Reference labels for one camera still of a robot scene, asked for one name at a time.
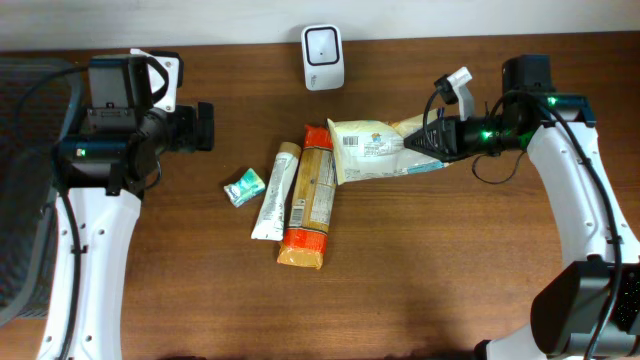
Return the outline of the small teal tissue pack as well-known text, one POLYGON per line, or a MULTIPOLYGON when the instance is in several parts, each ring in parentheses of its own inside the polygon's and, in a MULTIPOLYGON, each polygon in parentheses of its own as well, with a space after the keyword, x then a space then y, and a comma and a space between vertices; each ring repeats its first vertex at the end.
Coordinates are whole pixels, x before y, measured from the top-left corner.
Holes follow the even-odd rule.
POLYGON ((223 187, 235 207, 240 207, 261 194, 265 189, 266 184, 252 168, 249 168, 238 181, 223 187))

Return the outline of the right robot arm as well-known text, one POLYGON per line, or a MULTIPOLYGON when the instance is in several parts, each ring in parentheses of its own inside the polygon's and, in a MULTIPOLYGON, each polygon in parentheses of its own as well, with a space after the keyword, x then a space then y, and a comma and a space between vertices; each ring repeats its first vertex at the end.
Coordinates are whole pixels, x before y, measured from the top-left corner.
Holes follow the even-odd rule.
POLYGON ((466 68, 440 77, 435 95, 456 115, 425 117, 404 141, 444 163, 510 150, 527 156, 549 198, 563 270, 533 300, 528 323, 485 340, 476 359, 618 359, 639 353, 639 242, 600 158, 596 119, 585 96, 561 93, 546 55, 502 67, 502 94, 474 112, 466 68))

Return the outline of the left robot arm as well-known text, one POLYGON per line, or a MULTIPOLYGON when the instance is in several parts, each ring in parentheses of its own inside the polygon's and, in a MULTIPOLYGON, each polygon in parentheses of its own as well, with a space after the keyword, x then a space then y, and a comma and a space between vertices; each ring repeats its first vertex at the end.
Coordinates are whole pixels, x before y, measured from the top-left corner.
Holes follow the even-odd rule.
POLYGON ((91 102, 53 147, 57 254, 40 359, 119 359, 130 242, 167 152, 214 147, 214 106, 179 105, 175 52, 93 57, 91 102))

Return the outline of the white tube with tan cap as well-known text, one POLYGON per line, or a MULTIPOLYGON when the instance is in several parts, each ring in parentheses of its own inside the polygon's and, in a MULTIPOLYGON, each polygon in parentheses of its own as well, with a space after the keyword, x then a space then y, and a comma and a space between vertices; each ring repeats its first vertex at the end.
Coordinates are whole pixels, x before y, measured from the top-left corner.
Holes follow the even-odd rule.
POLYGON ((284 237, 285 201, 296 174, 301 147, 283 142, 274 160, 258 219, 251 233, 254 240, 281 241, 284 237))

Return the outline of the yellow snack bag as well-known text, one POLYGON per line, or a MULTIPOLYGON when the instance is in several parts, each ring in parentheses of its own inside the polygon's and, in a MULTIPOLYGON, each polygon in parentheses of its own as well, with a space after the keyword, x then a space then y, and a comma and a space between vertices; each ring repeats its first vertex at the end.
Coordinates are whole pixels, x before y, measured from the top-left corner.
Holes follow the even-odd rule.
POLYGON ((422 129, 422 115, 391 123, 328 119, 327 126, 339 185, 426 173, 448 166, 446 162, 404 146, 406 137, 422 129))

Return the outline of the orange spaghetti packet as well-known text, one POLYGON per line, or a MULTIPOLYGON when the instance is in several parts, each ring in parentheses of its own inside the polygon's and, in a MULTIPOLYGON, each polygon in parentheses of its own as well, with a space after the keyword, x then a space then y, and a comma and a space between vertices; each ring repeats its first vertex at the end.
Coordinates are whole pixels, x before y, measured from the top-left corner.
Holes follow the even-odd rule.
POLYGON ((290 217, 277 257, 279 264, 322 267, 336 187, 330 132, 306 125, 290 217))

